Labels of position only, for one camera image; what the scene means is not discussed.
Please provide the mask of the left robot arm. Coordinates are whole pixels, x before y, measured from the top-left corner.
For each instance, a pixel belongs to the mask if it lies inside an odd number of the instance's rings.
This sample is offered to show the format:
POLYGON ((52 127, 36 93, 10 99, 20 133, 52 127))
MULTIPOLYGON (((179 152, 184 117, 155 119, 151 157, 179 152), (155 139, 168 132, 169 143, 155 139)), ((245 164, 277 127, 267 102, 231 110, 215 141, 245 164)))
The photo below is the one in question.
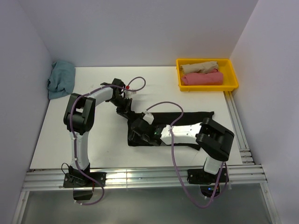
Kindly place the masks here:
POLYGON ((102 83, 101 86, 87 94, 70 95, 64 114, 64 124, 72 139, 72 161, 70 173, 76 173, 74 181, 79 186, 90 183, 90 162, 88 159, 88 135, 93 127, 95 108, 110 102, 116 106, 117 114, 126 119, 132 119, 135 113, 131 111, 132 99, 126 97, 128 87, 115 78, 111 84, 102 83))

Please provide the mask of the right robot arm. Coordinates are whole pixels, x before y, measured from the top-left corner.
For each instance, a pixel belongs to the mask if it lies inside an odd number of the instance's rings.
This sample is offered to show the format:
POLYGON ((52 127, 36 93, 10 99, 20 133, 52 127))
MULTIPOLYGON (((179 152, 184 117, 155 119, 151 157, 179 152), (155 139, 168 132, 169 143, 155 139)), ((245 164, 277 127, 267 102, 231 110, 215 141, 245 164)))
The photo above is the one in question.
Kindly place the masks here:
POLYGON ((207 153, 203 179, 212 182, 218 177, 223 162, 229 159, 234 133, 211 118, 202 122, 185 125, 154 125, 143 119, 133 122, 130 130, 150 146, 195 146, 207 153))

